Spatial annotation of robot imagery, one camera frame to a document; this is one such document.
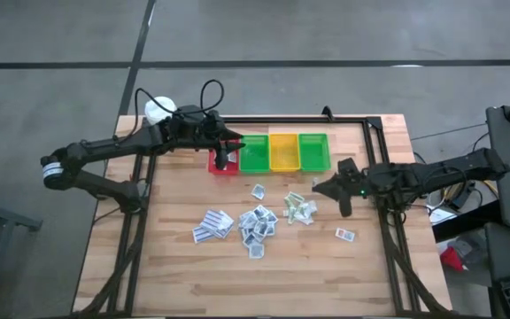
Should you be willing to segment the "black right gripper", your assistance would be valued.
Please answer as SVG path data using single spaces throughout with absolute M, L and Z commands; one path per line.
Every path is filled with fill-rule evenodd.
M 326 197 L 338 198 L 341 215 L 349 217 L 352 215 L 351 198 L 368 196 L 367 177 L 363 171 L 358 170 L 352 158 L 340 160 L 337 168 L 337 175 L 316 183 L 313 189 Z

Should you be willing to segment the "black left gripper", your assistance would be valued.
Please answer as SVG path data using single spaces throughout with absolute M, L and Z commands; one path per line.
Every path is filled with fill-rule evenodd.
M 193 148 L 214 150 L 218 169 L 227 165 L 227 152 L 245 147 L 245 143 L 239 142 L 226 142 L 223 146 L 225 141 L 240 141 L 243 135 L 227 128 L 218 111 L 202 111 L 199 106 L 185 105 L 176 110 L 174 118 L 180 125 L 180 136 L 194 140 Z

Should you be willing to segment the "green plastic basket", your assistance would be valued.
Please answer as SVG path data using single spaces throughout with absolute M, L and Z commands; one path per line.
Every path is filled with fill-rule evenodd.
M 262 174 L 270 171 L 268 135 L 244 135 L 240 149 L 239 169 L 245 174 Z
M 328 171 L 331 169 L 328 136 L 326 134 L 299 134 L 301 169 Z

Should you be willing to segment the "red plastic basket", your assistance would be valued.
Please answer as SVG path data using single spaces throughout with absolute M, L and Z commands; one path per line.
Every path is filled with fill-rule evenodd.
M 215 152 L 210 150 L 208 153 L 207 170 L 214 175 L 236 175 L 239 172 L 239 151 L 237 152 L 237 163 L 227 162 L 223 169 L 218 169 L 215 162 Z

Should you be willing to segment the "yellow plastic basket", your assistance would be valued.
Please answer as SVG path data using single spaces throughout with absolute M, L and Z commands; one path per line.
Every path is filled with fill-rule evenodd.
M 297 134 L 271 134 L 270 169 L 275 172 L 294 172 L 301 167 Z

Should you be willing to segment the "yellow Lysol wipes canister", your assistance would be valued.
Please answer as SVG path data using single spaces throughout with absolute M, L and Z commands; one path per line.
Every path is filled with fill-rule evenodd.
M 176 111 L 174 101 L 169 97 L 155 97 L 149 100 L 144 107 L 144 113 L 147 121 L 154 125 L 167 117 L 171 117 Z

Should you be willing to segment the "blue striped white packet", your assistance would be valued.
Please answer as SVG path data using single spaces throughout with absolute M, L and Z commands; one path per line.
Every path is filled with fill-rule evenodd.
M 192 236 L 195 244 L 215 238 L 208 230 L 198 226 L 192 230 Z
M 222 213 L 221 211 L 207 210 L 204 219 L 200 222 L 200 226 L 210 231 L 217 231 Z
M 221 219 L 216 234 L 218 235 L 219 238 L 225 238 L 228 235 L 228 233 L 232 230 L 235 221 L 233 218 L 231 218 L 229 215 L 225 213 L 222 213 L 220 217 Z

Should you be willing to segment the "white paper sheet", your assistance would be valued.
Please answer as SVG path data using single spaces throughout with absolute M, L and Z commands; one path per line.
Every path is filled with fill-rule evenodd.
M 456 217 L 457 215 L 454 212 L 443 209 L 442 207 L 433 208 L 429 212 L 429 220 L 432 225 L 437 225 L 438 223 L 445 222 Z

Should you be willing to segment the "black power adapter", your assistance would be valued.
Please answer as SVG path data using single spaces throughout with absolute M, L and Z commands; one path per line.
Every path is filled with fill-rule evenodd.
M 461 209 L 467 202 L 474 188 L 475 183 L 473 181 L 458 183 L 451 186 L 444 192 L 444 204 L 454 210 Z

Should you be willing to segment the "red object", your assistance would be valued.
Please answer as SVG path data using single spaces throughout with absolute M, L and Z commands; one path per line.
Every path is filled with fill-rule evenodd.
M 453 247 L 447 247 L 441 254 L 440 254 L 440 261 L 443 265 L 458 271 L 462 272 L 464 270 L 467 270 L 467 267 L 463 264 L 461 258 L 459 257 L 458 253 Z

